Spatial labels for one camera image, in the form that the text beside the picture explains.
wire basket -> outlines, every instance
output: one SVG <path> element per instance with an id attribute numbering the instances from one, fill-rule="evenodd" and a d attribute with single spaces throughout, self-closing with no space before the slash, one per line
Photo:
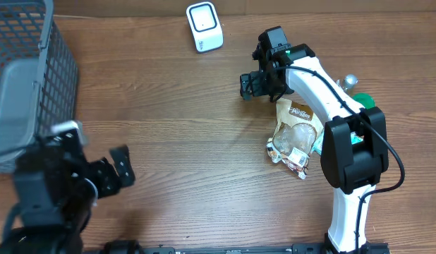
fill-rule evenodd
<path id="1" fill-rule="evenodd" d="M 78 67 L 53 18 L 52 0 L 0 0 L 0 152 L 74 117 Z M 1 156 L 0 173 L 22 152 Z"/>

wooden table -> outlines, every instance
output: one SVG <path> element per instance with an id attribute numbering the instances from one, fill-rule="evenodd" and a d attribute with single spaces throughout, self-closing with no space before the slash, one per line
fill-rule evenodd
<path id="1" fill-rule="evenodd" d="M 310 162 L 297 179 L 273 165 L 267 97 L 244 102 L 238 77 L 257 69 L 258 35 L 281 25 L 333 78 L 359 77 L 387 117 L 406 181 L 370 201 L 368 239 L 392 253 L 436 253 L 436 13 L 223 16 L 224 46 L 196 54 L 180 18 L 56 20 L 81 72 L 77 116 L 88 158 L 128 144 L 134 187 L 99 201 L 85 247 L 116 238 L 176 248 L 278 246 L 323 240 L 332 189 Z M 398 181 L 391 158 L 378 188 Z M 16 202 L 0 176 L 0 231 Z"/>

robotic arm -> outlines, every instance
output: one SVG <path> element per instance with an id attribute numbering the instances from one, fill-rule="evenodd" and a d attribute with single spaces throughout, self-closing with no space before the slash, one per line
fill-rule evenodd
<path id="1" fill-rule="evenodd" d="M 52 133 L 16 160 L 13 182 L 19 203 L 5 222 L 0 254 L 82 253 L 80 233 L 91 207 L 135 182 L 127 146 L 110 150 L 113 167 L 105 158 L 86 160 L 81 123 L 52 126 Z M 12 229 L 17 216 L 23 227 Z"/>
<path id="2" fill-rule="evenodd" d="M 373 191 L 380 182 L 381 173 L 387 170 L 387 148 L 356 116 L 342 107 L 328 85 L 385 139 L 384 114 L 378 108 L 364 109 L 362 104 L 351 99 L 326 74 L 312 49 L 305 44 L 292 47 L 280 27 L 266 30 L 259 36 L 253 58 L 259 61 L 260 70 L 240 77 L 244 99 L 250 99 L 251 95 L 269 95 L 273 102 L 274 96 L 278 95 L 279 99 L 283 94 L 295 91 L 325 126 L 321 165 L 326 179 L 334 187 L 332 223 L 325 236 L 325 243 L 331 243 L 327 249 L 332 253 L 351 253 L 355 250 L 356 237 L 361 248 L 367 242 L 364 229 L 370 198 L 363 203 L 361 226 L 356 234 L 360 197 Z M 352 145 L 351 132 L 364 136 L 364 141 Z"/>

plastic bag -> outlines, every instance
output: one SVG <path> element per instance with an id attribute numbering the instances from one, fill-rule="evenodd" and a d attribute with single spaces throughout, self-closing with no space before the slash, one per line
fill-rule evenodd
<path id="1" fill-rule="evenodd" d="M 282 161 L 300 179 L 308 173 L 309 156 L 323 125 L 309 106 L 279 99 L 277 127 L 267 141 L 267 152 L 274 163 Z"/>

green object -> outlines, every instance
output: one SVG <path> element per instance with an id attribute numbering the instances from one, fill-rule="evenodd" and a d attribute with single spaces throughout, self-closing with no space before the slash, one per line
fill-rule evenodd
<path id="1" fill-rule="evenodd" d="M 358 93 L 353 96 L 353 99 L 359 103 L 361 103 L 366 109 L 371 109 L 374 106 L 376 106 L 375 101 L 373 98 L 366 93 Z"/>
<path id="2" fill-rule="evenodd" d="M 322 149 L 323 149 L 323 138 L 325 136 L 325 132 L 322 131 L 322 134 L 318 137 L 318 139 L 314 142 L 314 145 L 312 146 L 312 152 L 318 153 L 320 156 L 322 156 Z M 355 133 L 351 133 L 351 144 L 354 145 L 356 143 L 362 142 L 363 138 L 358 137 Z"/>

